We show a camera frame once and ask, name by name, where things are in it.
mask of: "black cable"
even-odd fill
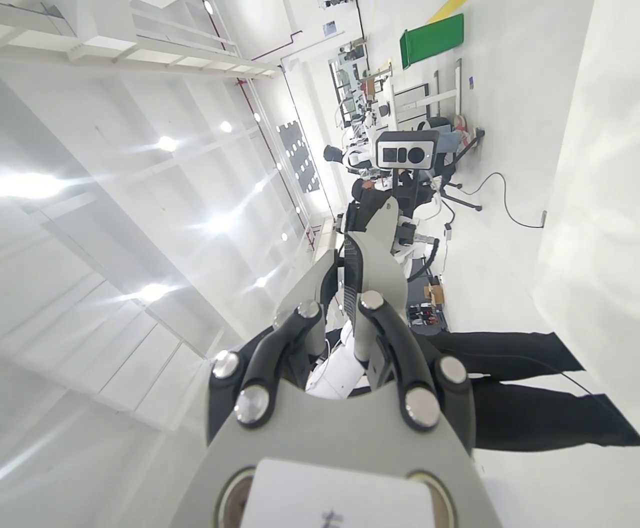
[[[446,206],[447,206],[447,209],[448,209],[448,210],[450,210],[450,211],[451,211],[451,214],[453,215],[453,216],[451,217],[451,220],[449,220],[449,221],[447,222],[449,225],[451,225],[451,224],[453,224],[453,221],[456,219],[456,212],[455,212],[453,209],[451,209],[451,208],[449,207],[449,204],[448,204],[447,202],[445,202],[444,200],[442,200],[442,203],[443,203],[444,205],[446,205]]]
[[[589,394],[590,396],[594,396],[595,394],[592,393],[590,390],[588,390],[586,387],[582,386],[580,383],[578,383],[577,381],[575,381],[573,378],[567,376],[563,371],[559,371],[555,368],[553,368],[551,365],[547,365],[544,361],[540,361],[534,358],[530,358],[527,356],[516,356],[516,355],[510,355],[510,354],[500,354],[499,356],[496,355],[489,355],[489,354],[476,354],[475,352],[473,354],[467,354],[464,352],[459,352],[456,351],[456,354],[461,354],[463,356],[469,356],[469,357],[473,357],[473,356],[479,356],[481,358],[513,358],[513,359],[526,359],[529,361],[533,361],[534,363],[537,363],[538,365],[542,365],[543,367],[546,367],[548,370],[550,370],[552,373],[554,374],[562,374],[566,379],[568,379],[570,382],[572,382],[574,385],[580,387],[583,391],[585,391],[587,394]],[[624,419],[623,417],[621,418],[619,415],[617,415],[616,413],[613,412],[613,410],[608,407],[607,405],[605,405],[603,402],[601,402],[598,398],[595,398],[595,401],[598,402],[598,404],[602,405],[602,407],[609,413],[611,414],[616,420],[618,420],[621,424],[623,424],[627,429],[629,429],[631,432],[633,432],[633,434],[637,435],[637,431],[633,428],[633,426],[631,426],[626,419]]]
[[[407,282],[413,282],[418,277],[420,277],[425,271],[427,271],[427,268],[433,264],[433,259],[436,258],[436,253],[438,252],[439,245],[440,245],[440,240],[436,238],[433,241],[433,248],[431,249],[431,255],[429,255],[429,258],[424,263],[424,265],[406,280]]]
[[[523,227],[528,227],[530,229],[542,229],[544,227],[544,225],[527,225],[525,223],[519,222],[517,221],[514,217],[512,217],[511,213],[509,212],[509,207],[507,207],[507,180],[504,178],[503,174],[501,172],[492,172],[491,174],[489,174],[489,176],[487,176],[483,182],[480,184],[480,186],[473,191],[472,193],[466,193],[464,192],[462,189],[460,189],[461,193],[466,194],[467,196],[471,196],[476,194],[480,189],[482,189],[482,187],[484,186],[484,184],[487,183],[487,181],[489,180],[489,178],[491,176],[494,175],[498,175],[500,178],[502,178],[502,182],[504,183],[504,210],[507,212],[507,214],[509,215],[509,218],[511,218],[511,220],[513,220],[516,224],[521,225]]]

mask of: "cardboard box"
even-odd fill
[[[424,296],[431,298],[432,306],[444,304],[444,290],[442,284],[429,284],[424,287]]]

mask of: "red pipe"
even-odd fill
[[[289,35],[289,39],[291,40],[291,42],[289,42],[288,44],[283,44],[280,47],[274,48],[271,51],[268,51],[267,53],[263,53],[262,55],[258,55],[257,57],[253,57],[252,61],[257,61],[258,59],[261,59],[262,57],[265,57],[266,55],[269,55],[279,49],[283,49],[286,48],[287,46],[290,46],[291,44],[293,44],[293,37],[302,33],[302,30],[296,31],[295,33],[291,33],[291,35]]]
[[[211,14],[207,11],[207,14],[209,15],[209,20],[211,21],[211,25],[213,26],[213,30],[216,32],[216,36],[218,38],[220,38],[220,32],[218,31],[218,28],[216,27],[216,23],[213,21],[213,17],[211,16]],[[227,48],[225,47],[225,43],[224,42],[220,42],[222,49],[223,50],[227,50]],[[236,78],[237,79],[237,85],[240,87],[240,90],[242,90],[242,93],[244,95],[244,99],[246,100],[247,105],[249,105],[249,110],[251,110],[251,114],[254,115],[255,112],[253,111],[253,106],[251,105],[251,102],[249,101],[249,97],[247,96],[245,90],[244,90],[244,86],[243,83],[244,81],[240,80],[240,78]],[[278,171],[278,175],[280,176],[280,179],[282,180],[282,184],[284,185],[284,188],[287,192],[287,195],[289,196],[289,200],[291,200],[291,203],[293,204],[294,207],[297,207],[295,200],[293,199],[293,196],[291,196],[291,193],[289,192],[289,188],[287,187],[287,183],[284,180],[284,178],[282,177],[282,173],[280,172],[280,169],[278,169],[278,160],[276,159],[276,157],[273,155],[273,151],[271,150],[271,146],[269,145],[269,142],[267,141],[267,136],[264,135],[264,132],[262,131],[262,127],[260,126],[260,123],[257,123],[258,125],[258,130],[260,131],[260,135],[262,136],[262,140],[264,141],[264,144],[267,146],[267,150],[269,151],[269,154],[271,155],[271,159],[273,160],[273,162],[275,163],[276,166],[276,170]],[[300,224],[302,225],[302,227],[305,227],[305,223],[302,220],[302,217],[300,216],[300,213],[298,211],[296,211],[296,215],[298,216],[298,220],[300,220]],[[311,245],[312,249],[315,250],[315,246],[313,241],[311,240],[311,238],[309,238],[309,233],[307,233],[307,240],[309,240],[309,244]]]

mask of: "green trash bin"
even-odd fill
[[[462,13],[411,31],[405,30],[400,38],[402,69],[453,49],[464,41],[465,19]]]

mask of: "gray metal plate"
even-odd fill
[[[429,433],[402,420],[390,383],[370,394],[326,400],[281,381],[275,411],[262,428],[246,430],[232,415],[211,444],[172,527],[210,527],[216,499],[236,472],[265,458],[404,477],[434,475],[447,489],[460,528],[498,528],[500,522],[472,462],[444,419]],[[372,504],[383,497],[372,497]]]

